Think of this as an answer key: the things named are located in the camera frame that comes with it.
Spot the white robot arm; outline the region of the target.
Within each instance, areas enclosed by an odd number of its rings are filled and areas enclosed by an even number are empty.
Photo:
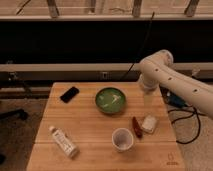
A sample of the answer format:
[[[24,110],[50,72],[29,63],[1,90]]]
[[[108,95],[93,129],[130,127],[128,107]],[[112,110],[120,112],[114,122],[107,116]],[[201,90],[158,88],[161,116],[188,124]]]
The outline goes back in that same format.
[[[172,64],[173,55],[168,50],[142,59],[138,79],[141,89],[149,92],[162,85],[213,120],[213,86],[172,70]]]

